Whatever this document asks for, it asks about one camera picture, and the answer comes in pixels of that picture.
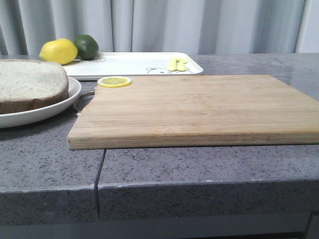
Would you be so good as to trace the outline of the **white bear print tray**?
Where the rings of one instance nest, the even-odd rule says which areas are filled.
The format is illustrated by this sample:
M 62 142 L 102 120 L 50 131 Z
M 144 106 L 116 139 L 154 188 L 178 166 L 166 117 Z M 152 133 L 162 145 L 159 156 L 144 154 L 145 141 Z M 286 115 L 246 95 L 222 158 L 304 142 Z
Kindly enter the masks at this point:
M 185 71 L 169 71 L 172 58 L 186 61 Z M 197 75 L 203 69 L 180 52 L 101 52 L 93 60 L 74 60 L 64 66 L 67 75 L 79 81 L 106 76 Z

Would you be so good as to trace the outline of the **lemon slice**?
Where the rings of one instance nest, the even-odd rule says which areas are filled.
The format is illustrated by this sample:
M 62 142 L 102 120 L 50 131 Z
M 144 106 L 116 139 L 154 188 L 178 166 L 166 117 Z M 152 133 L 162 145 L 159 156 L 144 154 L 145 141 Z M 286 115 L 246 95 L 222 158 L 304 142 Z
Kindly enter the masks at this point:
M 132 83 L 132 79 L 122 76 L 103 77 L 97 81 L 97 84 L 106 88 L 125 87 Z

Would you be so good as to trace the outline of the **bread slice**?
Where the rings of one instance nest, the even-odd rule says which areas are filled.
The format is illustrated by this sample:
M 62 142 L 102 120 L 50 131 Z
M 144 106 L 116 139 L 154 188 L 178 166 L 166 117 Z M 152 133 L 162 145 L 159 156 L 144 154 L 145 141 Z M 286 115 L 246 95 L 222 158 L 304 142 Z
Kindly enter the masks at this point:
M 50 106 L 69 98 L 64 68 L 55 62 L 0 61 L 0 113 L 11 114 Z

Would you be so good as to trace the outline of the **green lime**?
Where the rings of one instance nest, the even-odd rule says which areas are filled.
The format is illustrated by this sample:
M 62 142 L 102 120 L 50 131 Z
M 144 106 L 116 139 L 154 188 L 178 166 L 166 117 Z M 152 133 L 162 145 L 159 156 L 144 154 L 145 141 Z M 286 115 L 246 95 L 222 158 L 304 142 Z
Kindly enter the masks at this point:
M 74 40 L 78 53 L 77 57 L 82 60 L 92 60 L 99 52 L 99 45 L 91 35 L 79 35 Z

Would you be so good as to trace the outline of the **wooden cutting board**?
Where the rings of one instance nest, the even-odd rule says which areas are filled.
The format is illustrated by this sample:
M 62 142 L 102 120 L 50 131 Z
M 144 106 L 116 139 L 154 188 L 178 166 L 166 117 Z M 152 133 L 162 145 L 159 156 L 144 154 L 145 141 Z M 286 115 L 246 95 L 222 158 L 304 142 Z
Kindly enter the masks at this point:
M 269 75 L 132 77 L 98 86 L 69 148 L 316 144 L 319 103 Z

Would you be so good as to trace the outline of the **grey curtain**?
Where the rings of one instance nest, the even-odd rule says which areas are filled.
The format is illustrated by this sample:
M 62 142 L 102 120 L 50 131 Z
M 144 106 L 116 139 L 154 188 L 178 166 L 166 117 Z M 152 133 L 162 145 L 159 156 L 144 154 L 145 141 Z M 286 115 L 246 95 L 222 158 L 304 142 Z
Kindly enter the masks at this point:
M 3 0 L 1 55 L 91 35 L 102 52 L 317 53 L 316 0 Z

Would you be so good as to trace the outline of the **white round plate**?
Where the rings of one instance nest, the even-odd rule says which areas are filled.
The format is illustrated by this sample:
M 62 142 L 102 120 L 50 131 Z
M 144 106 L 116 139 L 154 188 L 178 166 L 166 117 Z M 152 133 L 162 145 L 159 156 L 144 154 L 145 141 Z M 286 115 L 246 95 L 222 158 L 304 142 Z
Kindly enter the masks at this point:
M 38 122 L 41 120 L 48 119 L 50 117 L 53 117 L 70 106 L 72 106 L 76 100 L 80 96 L 81 92 L 81 84 L 76 79 L 72 77 L 68 77 L 69 81 L 69 98 L 61 101 L 59 103 L 35 109 L 30 111 L 24 111 L 24 112 L 18 112 L 18 113 L 12 113 L 12 114 L 2 114 L 0 116 L 0 127 L 1 128 L 7 128 L 7 127 L 15 127 L 15 126 L 21 126 L 26 125 L 34 122 Z

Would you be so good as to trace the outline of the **yellow lemon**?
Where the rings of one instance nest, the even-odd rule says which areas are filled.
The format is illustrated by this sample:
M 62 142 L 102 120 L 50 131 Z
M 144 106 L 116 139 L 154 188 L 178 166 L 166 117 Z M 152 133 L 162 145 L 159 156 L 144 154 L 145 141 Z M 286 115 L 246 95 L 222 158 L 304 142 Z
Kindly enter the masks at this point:
M 65 38 L 49 41 L 42 46 L 39 57 L 46 62 L 66 65 L 76 59 L 78 54 L 74 43 Z

